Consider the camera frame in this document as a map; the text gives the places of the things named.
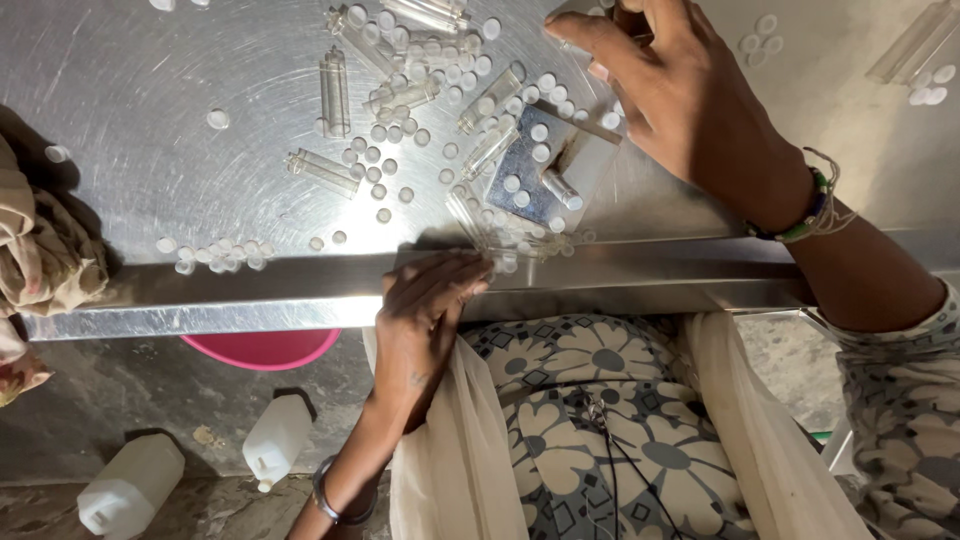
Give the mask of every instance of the fingernail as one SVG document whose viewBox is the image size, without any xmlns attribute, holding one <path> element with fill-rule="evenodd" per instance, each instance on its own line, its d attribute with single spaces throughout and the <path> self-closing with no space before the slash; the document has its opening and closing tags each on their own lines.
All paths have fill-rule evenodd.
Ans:
<svg viewBox="0 0 960 540">
<path fill-rule="evenodd" d="M 597 61 L 591 62 L 590 67 L 587 68 L 587 71 L 590 75 L 602 81 L 606 81 L 607 78 L 610 77 L 610 70 Z"/>
</svg>

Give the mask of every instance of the pink bucket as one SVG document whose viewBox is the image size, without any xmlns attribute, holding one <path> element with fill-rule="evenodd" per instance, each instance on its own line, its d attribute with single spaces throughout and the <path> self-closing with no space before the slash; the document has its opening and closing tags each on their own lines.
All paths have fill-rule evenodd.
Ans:
<svg viewBox="0 0 960 540">
<path fill-rule="evenodd" d="M 182 335 L 201 353 L 233 366 L 279 371 L 307 364 L 326 352 L 340 329 L 254 331 Z"/>
</svg>

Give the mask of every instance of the floral print garment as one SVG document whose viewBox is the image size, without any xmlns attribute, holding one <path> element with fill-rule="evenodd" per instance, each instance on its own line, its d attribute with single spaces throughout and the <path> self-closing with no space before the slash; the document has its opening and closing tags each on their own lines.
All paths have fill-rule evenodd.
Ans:
<svg viewBox="0 0 960 540">
<path fill-rule="evenodd" d="M 960 311 L 948 290 L 942 309 L 909 331 L 833 329 L 854 461 L 871 481 L 857 510 L 877 538 L 960 540 Z M 684 539 L 757 538 L 706 408 L 671 372 L 673 337 L 669 319 L 601 315 L 466 332 L 503 406 L 530 538 L 613 538 L 611 466 L 619 538 L 676 538 L 674 524 Z M 591 399 L 606 404 L 627 456 L 608 454 Z"/>
<path fill-rule="evenodd" d="M 960 331 L 957 292 L 909 331 L 833 329 L 854 433 L 870 483 L 857 510 L 897 539 L 960 538 Z"/>
<path fill-rule="evenodd" d="M 498 323 L 464 338 L 491 369 L 530 538 L 613 538 L 611 467 L 619 538 L 667 539 L 674 525 L 688 539 L 756 538 L 703 403 L 668 369 L 674 356 L 664 329 L 566 315 Z M 591 399 L 606 404 L 607 426 L 626 455 L 615 446 L 608 454 L 588 415 Z"/>
</svg>

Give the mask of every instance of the person's left hand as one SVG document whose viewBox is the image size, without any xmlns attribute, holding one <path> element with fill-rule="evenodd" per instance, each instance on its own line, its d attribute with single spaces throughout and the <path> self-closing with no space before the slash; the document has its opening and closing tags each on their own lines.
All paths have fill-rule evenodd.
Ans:
<svg viewBox="0 0 960 540">
<path fill-rule="evenodd" d="M 492 262 L 444 252 L 401 266 L 383 277 L 383 308 L 376 315 L 378 402 L 399 415 L 404 432 L 419 427 L 443 377 L 464 304 L 487 290 Z"/>
</svg>

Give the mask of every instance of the sleeve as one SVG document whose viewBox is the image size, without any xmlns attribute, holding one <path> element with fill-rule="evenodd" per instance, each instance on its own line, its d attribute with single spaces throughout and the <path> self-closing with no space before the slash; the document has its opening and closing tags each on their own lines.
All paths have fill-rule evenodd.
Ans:
<svg viewBox="0 0 960 540">
<path fill-rule="evenodd" d="M 853 462 L 868 479 L 857 510 L 898 540 L 960 537 L 960 312 L 945 287 L 940 310 L 913 329 L 832 329 Z"/>
</svg>

